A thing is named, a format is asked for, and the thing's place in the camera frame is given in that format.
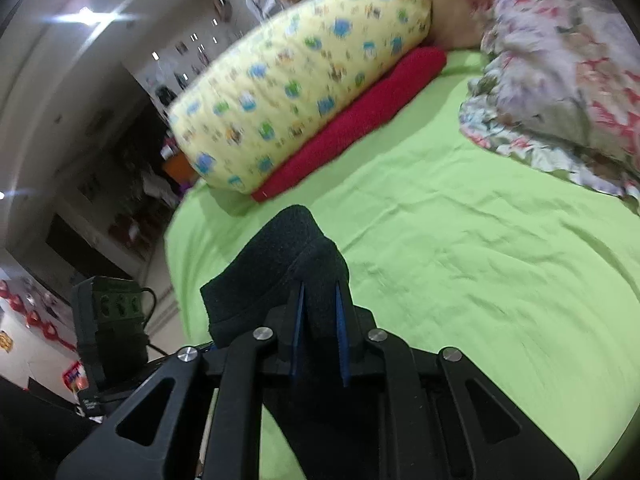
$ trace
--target floral pattern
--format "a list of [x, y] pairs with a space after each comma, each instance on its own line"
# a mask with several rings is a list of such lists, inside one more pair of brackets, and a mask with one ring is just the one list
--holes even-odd
[[461, 131], [640, 212], [640, 46], [611, 0], [468, 0], [490, 62]]
[[213, 187], [251, 193], [428, 33], [430, 0], [306, 0], [218, 58], [174, 103]]

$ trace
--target silver screw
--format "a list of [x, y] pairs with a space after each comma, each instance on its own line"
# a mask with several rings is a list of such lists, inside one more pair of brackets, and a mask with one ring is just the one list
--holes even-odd
[[254, 338], [258, 341], [267, 341], [273, 337], [273, 330], [268, 326], [259, 326], [254, 330]]
[[386, 333], [381, 328], [373, 328], [372, 330], [369, 330], [367, 337], [371, 341], [375, 341], [376, 343], [382, 343], [387, 337], [389, 337], [389, 334]]
[[448, 346], [442, 351], [442, 357], [444, 357], [445, 361], [457, 363], [462, 359], [462, 352], [453, 346]]
[[180, 361], [189, 363], [198, 357], [198, 349], [193, 346], [185, 346], [178, 350], [178, 359]]

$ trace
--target red rolled towel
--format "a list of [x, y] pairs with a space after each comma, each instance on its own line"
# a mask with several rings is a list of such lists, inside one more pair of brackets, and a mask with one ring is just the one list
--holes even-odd
[[388, 123], [446, 63], [447, 54], [439, 48], [425, 46], [412, 50], [384, 79], [364, 92], [274, 171], [260, 189], [252, 193], [254, 200], [264, 202], [294, 187], [356, 140]]

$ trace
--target wire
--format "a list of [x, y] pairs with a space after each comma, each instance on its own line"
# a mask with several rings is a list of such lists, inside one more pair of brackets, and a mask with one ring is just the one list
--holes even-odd
[[169, 357], [169, 354], [167, 352], [165, 352], [161, 348], [158, 348], [156, 345], [152, 345], [151, 343], [147, 343], [146, 345], [152, 350], [155, 350], [156, 352], [158, 352], [159, 354], [162, 354], [165, 357]]
[[158, 305], [158, 297], [156, 296], [155, 292], [148, 286], [144, 287], [142, 289], [142, 292], [148, 292], [154, 298], [154, 304], [151, 305], [151, 310], [149, 311], [148, 316], [146, 316], [146, 319], [142, 324], [142, 327], [146, 328], [146, 324], [149, 323], [149, 321], [151, 320], [151, 316], [153, 316], [154, 312], [156, 311], [156, 305]]

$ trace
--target green bed sheet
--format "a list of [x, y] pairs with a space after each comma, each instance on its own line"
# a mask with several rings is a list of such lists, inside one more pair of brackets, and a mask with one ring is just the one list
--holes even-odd
[[[182, 323], [209, 340], [199, 288], [278, 211], [306, 205], [356, 304], [411, 346], [461, 348], [585, 479], [640, 402], [640, 218], [463, 137], [481, 69], [478, 53], [451, 53], [390, 124], [273, 201], [198, 184], [166, 235]], [[268, 415], [262, 435], [262, 478], [300, 478]]]

